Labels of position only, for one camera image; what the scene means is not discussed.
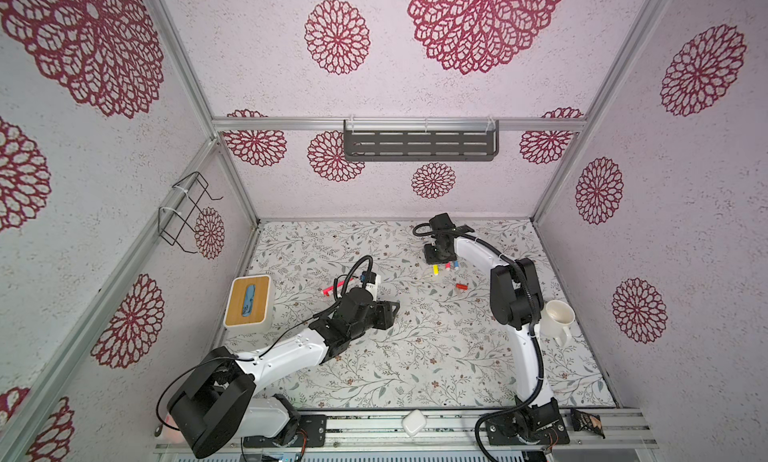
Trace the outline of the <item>pink highlighter pen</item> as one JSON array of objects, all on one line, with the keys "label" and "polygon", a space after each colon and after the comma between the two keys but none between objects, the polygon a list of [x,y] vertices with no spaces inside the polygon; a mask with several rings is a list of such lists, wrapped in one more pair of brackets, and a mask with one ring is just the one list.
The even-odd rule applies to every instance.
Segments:
[{"label": "pink highlighter pen", "polygon": [[330,295],[330,294],[331,294],[331,293],[332,293],[332,292],[333,292],[335,289],[340,289],[342,286],[343,286],[343,283],[342,283],[342,282],[339,282],[339,283],[337,283],[335,286],[332,286],[332,287],[327,287],[327,288],[323,289],[323,290],[322,290],[322,293],[323,293],[325,296],[329,296],[329,295]]}]

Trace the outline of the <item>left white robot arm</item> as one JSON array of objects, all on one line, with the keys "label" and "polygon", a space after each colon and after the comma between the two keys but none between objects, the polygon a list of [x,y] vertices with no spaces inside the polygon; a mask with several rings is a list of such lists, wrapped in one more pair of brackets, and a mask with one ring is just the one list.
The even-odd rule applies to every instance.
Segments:
[{"label": "left white robot arm", "polygon": [[185,373],[167,403],[168,414],[198,459],[233,439],[261,437],[286,446],[299,438],[301,415],[286,397],[257,393],[337,357],[372,329],[392,328],[399,309],[398,302],[377,301],[369,290],[356,287],[333,311],[272,348],[234,354],[218,347]]}]

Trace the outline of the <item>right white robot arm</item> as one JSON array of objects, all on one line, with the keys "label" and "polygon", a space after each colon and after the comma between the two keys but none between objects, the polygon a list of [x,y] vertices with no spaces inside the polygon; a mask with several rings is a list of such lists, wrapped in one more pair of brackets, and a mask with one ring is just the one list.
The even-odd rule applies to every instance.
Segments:
[{"label": "right white robot arm", "polygon": [[511,406],[478,418],[474,426],[478,447],[486,450],[481,435],[483,428],[529,445],[552,448],[568,444],[570,436],[547,381],[537,333],[544,301],[534,262],[507,256],[489,242],[472,236],[467,226],[414,234],[433,239],[424,245],[429,264],[463,259],[489,274],[491,313],[509,332],[517,370],[515,399]]}]

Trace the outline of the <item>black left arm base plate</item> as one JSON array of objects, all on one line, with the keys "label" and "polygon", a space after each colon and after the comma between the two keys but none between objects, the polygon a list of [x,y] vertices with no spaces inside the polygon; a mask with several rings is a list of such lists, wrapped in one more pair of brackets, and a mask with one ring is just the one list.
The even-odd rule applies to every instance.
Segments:
[{"label": "black left arm base plate", "polygon": [[250,436],[243,439],[247,449],[318,448],[325,445],[328,417],[301,415],[273,438]]}]

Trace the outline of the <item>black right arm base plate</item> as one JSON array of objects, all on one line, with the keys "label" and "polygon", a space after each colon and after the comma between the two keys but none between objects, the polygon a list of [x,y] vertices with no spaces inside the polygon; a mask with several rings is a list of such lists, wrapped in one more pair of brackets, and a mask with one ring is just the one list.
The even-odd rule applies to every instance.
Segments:
[{"label": "black right arm base plate", "polygon": [[541,410],[519,411],[489,419],[485,423],[492,446],[560,446],[571,442],[559,414]]}]

